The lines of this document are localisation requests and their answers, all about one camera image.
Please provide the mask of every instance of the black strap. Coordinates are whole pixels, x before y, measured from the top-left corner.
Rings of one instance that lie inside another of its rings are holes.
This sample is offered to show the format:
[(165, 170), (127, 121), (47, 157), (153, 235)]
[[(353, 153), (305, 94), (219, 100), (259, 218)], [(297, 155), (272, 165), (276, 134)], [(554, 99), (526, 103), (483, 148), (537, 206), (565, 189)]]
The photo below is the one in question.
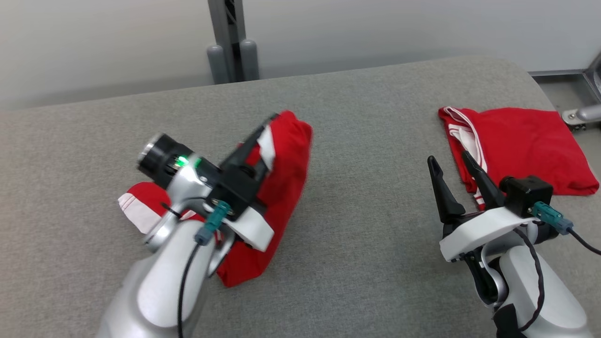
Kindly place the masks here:
[(520, 332), (516, 307), (513, 304), (500, 308), (492, 319), (495, 321), (497, 338), (526, 338)]

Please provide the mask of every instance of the robotic arm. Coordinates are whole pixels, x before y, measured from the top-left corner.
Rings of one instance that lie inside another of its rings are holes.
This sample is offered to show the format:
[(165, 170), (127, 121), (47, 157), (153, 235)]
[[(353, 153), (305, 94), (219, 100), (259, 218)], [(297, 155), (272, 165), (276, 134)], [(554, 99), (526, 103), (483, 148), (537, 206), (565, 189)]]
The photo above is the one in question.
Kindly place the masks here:
[[(256, 199), (267, 166), (262, 159), (254, 167), (246, 164), (263, 129), (218, 167), (165, 134), (148, 142), (138, 169), (167, 191), (171, 206), (144, 238), (153, 254), (131, 267), (97, 338), (190, 337), (207, 299), (203, 286), (235, 241), (267, 249), (273, 230), (263, 218), (266, 207)], [(186, 210), (206, 222), (180, 221)]]
[(506, 177), (499, 189), (468, 152), (462, 157), (486, 210), (465, 214), (430, 156), (441, 252), (447, 262), (468, 265), (478, 296), (494, 314), (497, 337), (592, 337), (581, 305), (534, 250), (533, 244), (572, 233), (571, 222), (548, 205), (553, 187), (529, 176)]

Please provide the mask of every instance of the gray floor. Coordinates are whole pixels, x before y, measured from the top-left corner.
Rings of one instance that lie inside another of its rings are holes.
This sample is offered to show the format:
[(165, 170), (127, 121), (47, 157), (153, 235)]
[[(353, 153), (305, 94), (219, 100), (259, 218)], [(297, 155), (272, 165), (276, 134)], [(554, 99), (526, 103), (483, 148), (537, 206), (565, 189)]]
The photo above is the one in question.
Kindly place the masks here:
[[(534, 78), (558, 111), (597, 105), (582, 75), (538, 76)], [(587, 125), (587, 130), (575, 132), (574, 138), (586, 155), (593, 171), (601, 174), (601, 128), (598, 123)]]

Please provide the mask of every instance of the red and white fabric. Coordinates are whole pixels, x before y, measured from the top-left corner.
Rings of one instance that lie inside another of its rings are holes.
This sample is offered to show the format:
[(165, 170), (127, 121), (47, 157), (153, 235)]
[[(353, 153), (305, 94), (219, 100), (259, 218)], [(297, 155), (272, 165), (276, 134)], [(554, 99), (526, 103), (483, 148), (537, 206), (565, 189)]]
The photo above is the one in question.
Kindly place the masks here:
[(484, 112), (442, 107), (451, 152), (462, 181), (480, 209), (484, 200), (463, 163), (469, 151), (495, 184), (505, 176), (535, 175), (556, 195), (591, 195), (599, 182), (572, 133), (556, 111), (499, 108)]
[[(258, 277), (267, 268), (278, 248), (288, 220), (301, 197), (307, 179), (313, 130), (299, 121), (291, 111), (283, 111), (266, 126), (246, 162), (255, 165), (261, 158), (269, 174), (257, 194), (267, 206), (264, 219), (274, 231), (265, 252), (236, 242), (217, 270), (226, 287), (232, 287)], [(148, 233), (166, 212), (162, 203), (170, 205), (167, 193), (151, 182), (141, 182), (131, 187), (119, 200), (128, 219), (142, 233)], [(182, 218), (204, 221), (194, 212)]]

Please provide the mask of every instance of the black cable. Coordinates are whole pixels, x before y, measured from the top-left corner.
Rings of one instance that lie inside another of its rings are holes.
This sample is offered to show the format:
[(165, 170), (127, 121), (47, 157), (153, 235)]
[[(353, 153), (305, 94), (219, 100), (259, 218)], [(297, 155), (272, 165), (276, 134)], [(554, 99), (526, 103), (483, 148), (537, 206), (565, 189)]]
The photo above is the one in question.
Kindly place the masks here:
[(534, 259), (534, 267), (536, 269), (536, 274), (538, 275), (538, 301), (536, 303), (536, 310), (534, 310), (532, 318), (530, 318), (530, 320), (526, 324), (524, 324), (524, 326), (519, 328), (520, 332), (524, 332), (530, 327), (530, 325), (532, 325), (532, 323), (534, 323), (534, 321), (538, 318), (540, 311), (543, 309), (543, 303), (545, 302), (545, 284), (543, 282), (543, 270), (540, 267), (540, 261), (538, 259), (538, 255), (536, 255), (536, 250), (534, 249), (534, 246), (532, 245), (532, 243), (530, 243), (530, 240), (528, 239), (526, 234), (524, 234), (518, 229), (513, 229), (513, 231), (516, 232), (524, 240), (524, 243), (526, 243), (526, 246), (530, 249), (530, 254)]
[(188, 270), (190, 270), (190, 266), (192, 265), (192, 261), (194, 260), (194, 256), (198, 252), (200, 248), (200, 244), (196, 244), (194, 249), (192, 250), (190, 257), (188, 258), (188, 262), (186, 263), (186, 267), (184, 269), (184, 273), (182, 274), (182, 283), (180, 284), (180, 295), (177, 298), (177, 335), (179, 338), (184, 338), (183, 332), (183, 324), (182, 324), (182, 307), (184, 303), (184, 287), (186, 286), (186, 277), (188, 276)]
[(568, 228), (568, 229), (567, 229), (567, 231), (568, 231), (568, 232), (569, 232), (569, 233), (570, 233), (572, 236), (574, 236), (574, 238), (576, 238), (576, 240), (577, 240), (578, 242), (580, 242), (580, 244), (582, 244), (582, 246), (584, 246), (585, 248), (587, 248), (587, 249), (591, 250), (592, 252), (594, 252), (594, 253), (596, 253), (596, 254), (598, 254), (598, 255), (601, 255), (601, 250), (599, 250), (599, 249), (597, 249), (597, 248), (593, 247), (593, 246), (592, 246), (592, 245), (590, 245), (589, 243), (586, 243), (586, 242), (584, 241), (584, 239), (582, 239), (582, 237), (580, 237), (580, 236), (579, 236), (579, 235), (578, 235), (578, 234), (577, 234), (577, 233), (576, 233), (576, 232), (575, 232), (575, 231), (574, 231), (572, 228)]

